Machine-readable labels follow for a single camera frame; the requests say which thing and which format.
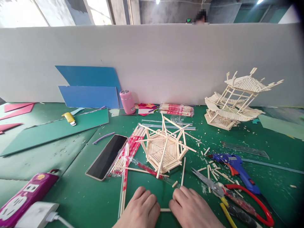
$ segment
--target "pink water bottle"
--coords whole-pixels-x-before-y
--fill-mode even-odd
[[[126,114],[134,113],[136,109],[135,109],[132,93],[129,90],[122,90],[119,93],[119,95]]]

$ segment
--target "person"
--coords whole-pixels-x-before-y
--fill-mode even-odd
[[[204,24],[205,22],[208,22],[208,19],[207,19],[206,10],[203,9],[197,13],[194,19],[194,24]]]
[[[183,228],[224,228],[207,202],[191,188],[176,188],[169,207]],[[159,214],[156,196],[139,187],[113,228],[152,228]]]

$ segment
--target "table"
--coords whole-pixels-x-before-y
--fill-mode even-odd
[[[5,115],[3,109],[4,105],[0,106],[0,117]],[[0,152],[22,129],[60,119],[63,113],[72,110],[75,109],[67,108],[62,103],[37,103],[31,113],[0,121],[0,124],[24,123],[24,125],[11,129],[4,135],[0,135]],[[190,171],[191,167],[195,169],[205,167],[206,161],[209,161],[203,158],[200,151],[204,151],[210,147],[210,153],[235,153],[243,158],[303,171],[304,142],[301,140],[292,139],[286,135],[264,129],[261,123],[253,124],[252,122],[245,122],[239,124],[238,127],[232,128],[231,131],[225,131],[206,123],[204,118],[206,106],[197,106],[194,108],[194,111],[194,117],[186,117],[184,122],[193,123],[193,126],[197,130],[188,131],[188,133],[195,138],[201,139],[202,144],[198,147],[194,139],[186,136],[187,145],[197,150],[197,153],[192,151],[186,153],[184,186],[196,190],[208,202],[224,226],[230,227],[220,208],[219,198],[213,194],[209,194],[208,189],[206,193],[205,185]],[[161,115],[156,112],[145,117],[140,115],[111,117],[110,114],[109,123],[101,127],[96,127],[9,157],[0,157],[0,206],[13,197],[36,173],[60,168],[62,170],[59,173],[60,179],[48,192],[44,201],[59,203],[59,214],[74,227],[112,227],[117,221],[118,216],[121,178],[112,177],[104,182],[99,182],[85,175],[85,171],[111,137],[102,139],[96,145],[92,145],[92,143],[100,138],[101,135],[114,131],[120,135],[130,136],[137,124],[141,123],[142,119],[161,120]],[[221,141],[265,150],[270,159],[223,148]],[[138,149],[135,158],[143,163],[146,162],[145,154],[141,147]],[[287,224],[290,224],[300,215],[300,210],[297,206],[298,202],[303,200],[302,174],[247,162],[244,162],[243,167]],[[182,169],[182,166],[173,169],[169,173],[170,178],[180,183]],[[222,169],[220,171],[229,174],[229,170]],[[207,171],[204,170],[201,173],[206,175]],[[232,177],[232,179],[239,180],[241,183],[238,177]],[[229,183],[224,178],[220,178],[219,181],[224,184]],[[295,185],[297,188],[291,188],[290,185]],[[134,171],[129,171],[126,202],[129,202],[139,186],[144,186],[155,194],[161,208],[168,208],[168,203],[172,199],[174,191],[172,186],[149,174]],[[243,195],[257,209],[257,212],[264,217],[258,205],[252,202],[245,193]],[[273,217],[276,227],[283,227],[278,218],[275,215]],[[237,227],[245,227],[236,218],[233,218],[233,220]],[[54,221],[47,225],[47,228],[51,227],[60,228],[64,226],[59,221]],[[180,227],[180,225],[170,212],[163,212],[158,219],[156,227]]]

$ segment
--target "phone screen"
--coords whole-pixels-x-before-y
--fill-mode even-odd
[[[99,180],[103,180],[127,139],[128,138],[125,136],[114,135],[93,164],[86,171],[86,174]]]

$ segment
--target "blue glue gun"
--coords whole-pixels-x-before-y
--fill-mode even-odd
[[[243,161],[239,156],[230,154],[211,154],[207,155],[207,157],[210,157],[212,160],[215,160],[219,163],[225,163],[228,165],[232,176],[239,175],[242,182],[249,191],[258,195],[261,194],[259,187],[253,182],[250,176],[243,169],[241,165]]]

